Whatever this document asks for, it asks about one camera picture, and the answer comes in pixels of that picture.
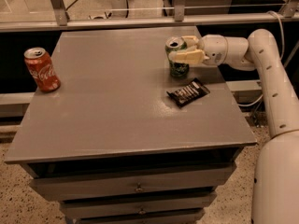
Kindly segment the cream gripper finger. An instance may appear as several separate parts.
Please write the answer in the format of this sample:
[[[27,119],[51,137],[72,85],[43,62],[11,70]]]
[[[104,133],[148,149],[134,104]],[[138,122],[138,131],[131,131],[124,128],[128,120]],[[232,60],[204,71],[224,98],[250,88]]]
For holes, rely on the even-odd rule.
[[[201,49],[192,51],[171,51],[168,58],[174,63],[186,63],[189,65],[197,65],[202,63],[204,60],[208,60],[208,57]]]
[[[195,35],[185,35],[182,39],[186,42],[187,47],[198,46],[199,39]]]

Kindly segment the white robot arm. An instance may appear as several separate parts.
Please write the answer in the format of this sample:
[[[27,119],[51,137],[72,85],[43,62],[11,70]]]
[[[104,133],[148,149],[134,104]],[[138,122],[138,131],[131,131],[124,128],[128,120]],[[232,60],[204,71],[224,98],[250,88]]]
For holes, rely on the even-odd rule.
[[[187,35],[185,49],[172,51],[172,62],[227,63],[257,70],[270,141],[258,157],[251,207],[252,224],[299,224],[299,99],[281,63],[274,36],[265,29],[249,37]]]

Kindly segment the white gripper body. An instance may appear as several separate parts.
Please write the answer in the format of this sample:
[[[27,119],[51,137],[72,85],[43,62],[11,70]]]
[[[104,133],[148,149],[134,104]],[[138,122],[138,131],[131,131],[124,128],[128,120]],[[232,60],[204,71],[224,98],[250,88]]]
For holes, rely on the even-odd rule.
[[[205,35],[199,40],[199,48],[205,53],[203,64],[218,66],[227,54],[227,41],[222,35]]]

